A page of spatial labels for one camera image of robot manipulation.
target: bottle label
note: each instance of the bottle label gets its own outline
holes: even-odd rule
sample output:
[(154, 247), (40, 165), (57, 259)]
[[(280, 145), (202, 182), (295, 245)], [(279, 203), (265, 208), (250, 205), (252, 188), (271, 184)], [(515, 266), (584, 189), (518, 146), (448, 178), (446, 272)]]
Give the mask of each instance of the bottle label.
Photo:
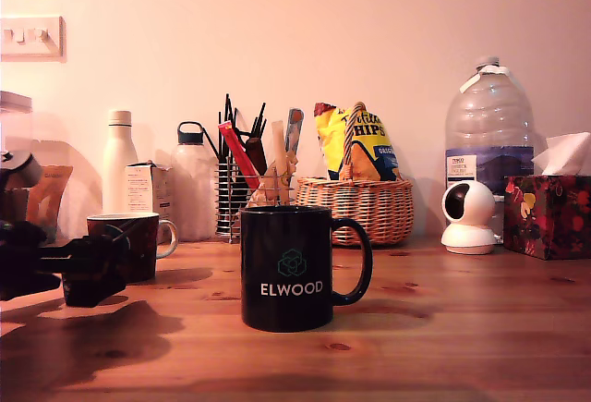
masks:
[(508, 176), (534, 174), (531, 146), (454, 148), (445, 152), (446, 188), (462, 180), (484, 183), (494, 195), (504, 196)]

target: security camera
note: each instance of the security camera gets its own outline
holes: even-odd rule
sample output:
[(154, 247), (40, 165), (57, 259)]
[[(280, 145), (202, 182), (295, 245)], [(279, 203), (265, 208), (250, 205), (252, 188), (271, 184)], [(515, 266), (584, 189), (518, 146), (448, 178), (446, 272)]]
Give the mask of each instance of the security camera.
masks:
[(495, 198), (486, 185), (463, 180), (451, 185), (441, 199), (450, 224), (441, 237), (447, 251), (460, 254), (488, 254), (495, 237), (488, 222), (495, 211)]

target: tissue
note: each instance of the tissue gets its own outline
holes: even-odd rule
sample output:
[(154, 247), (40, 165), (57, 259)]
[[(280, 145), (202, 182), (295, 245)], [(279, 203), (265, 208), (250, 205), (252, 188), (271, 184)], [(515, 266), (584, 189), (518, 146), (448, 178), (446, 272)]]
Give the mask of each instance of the tissue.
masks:
[(533, 162), (543, 170), (542, 176), (568, 176), (580, 173), (591, 133), (580, 132), (546, 139), (548, 149), (534, 157)]

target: snack bag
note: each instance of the snack bag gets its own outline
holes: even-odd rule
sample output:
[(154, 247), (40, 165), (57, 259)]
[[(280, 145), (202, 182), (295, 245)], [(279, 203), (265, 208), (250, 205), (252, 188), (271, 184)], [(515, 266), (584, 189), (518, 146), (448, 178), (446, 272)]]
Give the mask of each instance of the snack bag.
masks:
[[(331, 180), (339, 179), (343, 167), (344, 130), (352, 109), (344, 111), (323, 103), (314, 108), (320, 147)], [(401, 179), (394, 149), (378, 116), (364, 108), (356, 122), (351, 146), (353, 180)]]

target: box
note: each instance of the box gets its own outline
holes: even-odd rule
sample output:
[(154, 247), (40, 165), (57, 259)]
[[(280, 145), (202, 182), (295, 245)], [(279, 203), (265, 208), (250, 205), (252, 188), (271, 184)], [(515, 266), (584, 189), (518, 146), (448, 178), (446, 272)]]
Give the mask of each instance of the box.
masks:
[(173, 168), (150, 162), (126, 166), (127, 210), (173, 219)]
[(503, 244), (544, 260), (591, 258), (591, 177), (509, 177)]

